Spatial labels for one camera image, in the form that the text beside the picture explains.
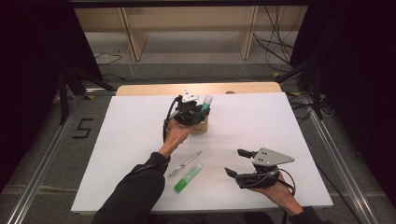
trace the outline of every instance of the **person's right arm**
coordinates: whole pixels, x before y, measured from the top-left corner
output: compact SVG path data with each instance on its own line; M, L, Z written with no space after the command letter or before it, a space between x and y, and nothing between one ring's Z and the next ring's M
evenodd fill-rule
M283 180L283 176L279 173L279 179ZM331 224L330 221L322 221L315 213L312 206L302 208L294 199L288 187L276 182L272 187L267 189L251 189L265 195L273 203L283 208L289 215L289 220L293 224Z

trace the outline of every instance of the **person's left hand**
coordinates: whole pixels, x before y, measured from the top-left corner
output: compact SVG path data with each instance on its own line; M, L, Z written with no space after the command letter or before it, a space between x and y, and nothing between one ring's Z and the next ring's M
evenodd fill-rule
M192 129L196 126L197 125L182 125L177 122L177 120L170 119L168 123L168 134L166 135L163 147L158 152L163 154L165 158L168 158L178 145L186 140Z

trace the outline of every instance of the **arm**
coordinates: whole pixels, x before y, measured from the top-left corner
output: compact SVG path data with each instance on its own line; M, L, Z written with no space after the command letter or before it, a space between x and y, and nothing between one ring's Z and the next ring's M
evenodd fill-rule
M279 174L279 179L284 181L282 174ZM291 195L288 187L281 183L276 182L276 184L267 189L251 190L265 195L273 203L276 203L279 207L283 208L290 216L290 221L293 224L331 223L330 221L321 221L311 206L303 209L294 199L293 195Z
M174 119L168 124L168 135L158 152L125 176L93 217L93 224L143 223L163 194L166 171L172 152L183 143L192 126L180 125Z

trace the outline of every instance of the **green tube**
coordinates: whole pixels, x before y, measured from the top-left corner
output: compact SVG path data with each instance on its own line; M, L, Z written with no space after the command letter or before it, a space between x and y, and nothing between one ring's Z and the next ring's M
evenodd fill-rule
M174 186L174 190L180 193L192 179L201 171L203 165L200 162L195 163L192 168L178 181Z

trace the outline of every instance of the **desk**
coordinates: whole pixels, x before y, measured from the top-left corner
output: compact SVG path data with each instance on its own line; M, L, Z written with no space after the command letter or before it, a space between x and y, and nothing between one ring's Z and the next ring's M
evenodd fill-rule
M276 204L259 194L238 188L224 171L224 167L228 167L240 174L252 173L254 168L251 161L239 157L236 150L243 148L255 151L260 147L271 148L295 159L295 162L279 167L293 176L297 187L296 198L302 206L332 206L332 200L320 178L286 95L283 92L218 94L224 90L236 91L230 89L231 84L218 83L153 85L152 88L158 89L150 95L120 94L113 97L72 212L92 214L97 211L120 180L136 164L143 163L152 151L160 148L163 119L175 98L174 94L167 95L170 90L178 91L177 87L183 90L186 86L193 89L193 86L206 85L211 88L217 86L212 89L213 92L205 91L214 97L208 131L192 134L173 153L165 173L163 195L153 207L152 213L231 212L277 208ZM265 86L274 84L241 83L236 86L240 90L248 91L254 85L262 85L262 91L252 92L263 92ZM120 88L120 92L125 93L126 89L133 88L134 86ZM202 93L197 93L201 97L199 104L204 98ZM194 162L176 177L169 178L167 175L198 150L204 152L195 161L200 161L204 168L181 193L176 194L173 186Z

